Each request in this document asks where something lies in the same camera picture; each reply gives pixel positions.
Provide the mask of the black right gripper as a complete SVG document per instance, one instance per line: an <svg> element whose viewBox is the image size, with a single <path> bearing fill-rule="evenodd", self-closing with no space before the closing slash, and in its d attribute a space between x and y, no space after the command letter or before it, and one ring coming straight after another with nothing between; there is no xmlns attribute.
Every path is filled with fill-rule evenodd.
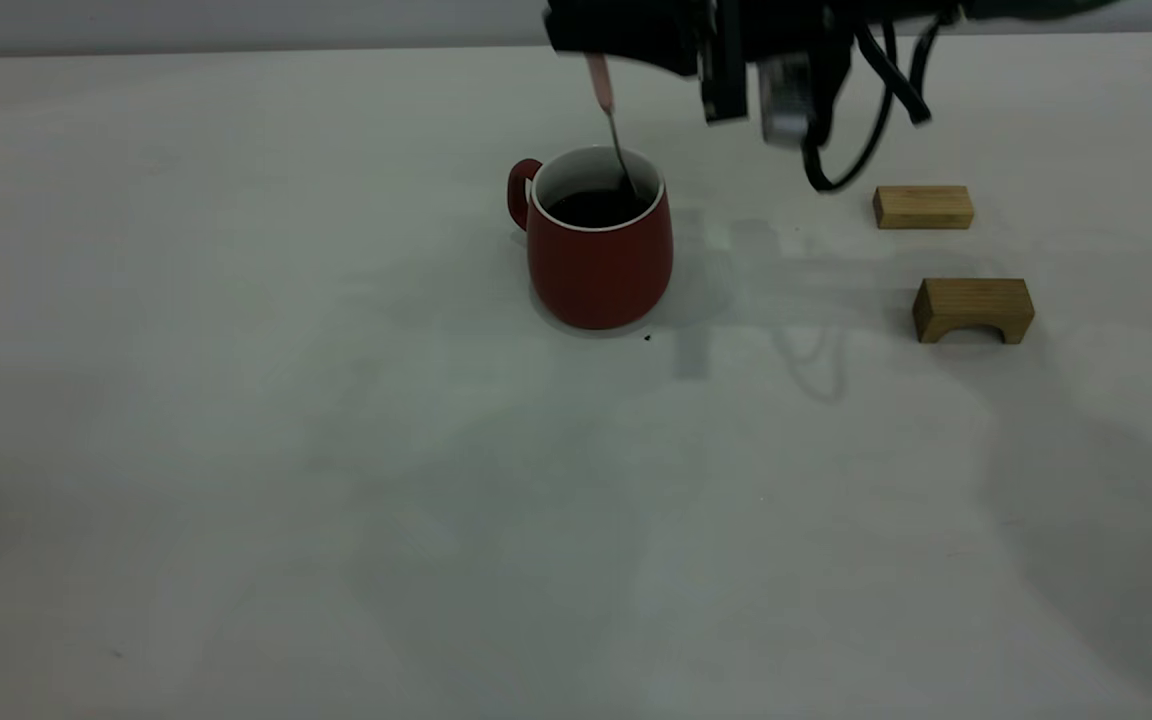
<svg viewBox="0 0 1152 720"><path fill-rule="evenodd" d="M703 1L700 71L795 54L849 67L850 9L849 1ZM687 78L698 74L695 18L691 1L550 1L544 26L558 53L616 56Z"/></svg>

